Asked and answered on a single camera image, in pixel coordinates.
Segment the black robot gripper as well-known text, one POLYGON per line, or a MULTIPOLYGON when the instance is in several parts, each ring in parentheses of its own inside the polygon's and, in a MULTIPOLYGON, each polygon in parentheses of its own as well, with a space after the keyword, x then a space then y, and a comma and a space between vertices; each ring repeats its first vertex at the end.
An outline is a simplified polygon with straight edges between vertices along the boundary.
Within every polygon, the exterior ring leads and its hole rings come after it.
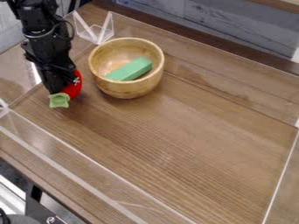
POLYGON ((54 36, 28 38, 21 43, 24 57, 34 66, 41 83, 50 94, 77 84, 76 66, 71 60, 71 42, 54 36))

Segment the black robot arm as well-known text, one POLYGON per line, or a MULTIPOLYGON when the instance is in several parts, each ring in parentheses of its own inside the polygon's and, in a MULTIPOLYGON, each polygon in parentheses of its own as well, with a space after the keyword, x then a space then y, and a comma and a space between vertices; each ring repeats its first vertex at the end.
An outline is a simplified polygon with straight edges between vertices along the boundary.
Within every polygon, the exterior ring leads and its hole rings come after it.
POLYGON ((21 21, 25 41, 24 57, 34 64, 41 83, 49 93, 57 94, 68 85, 76 85, 76 65, 71 59, 72 24, 56 14, 56 0, 1 0, 21 21))

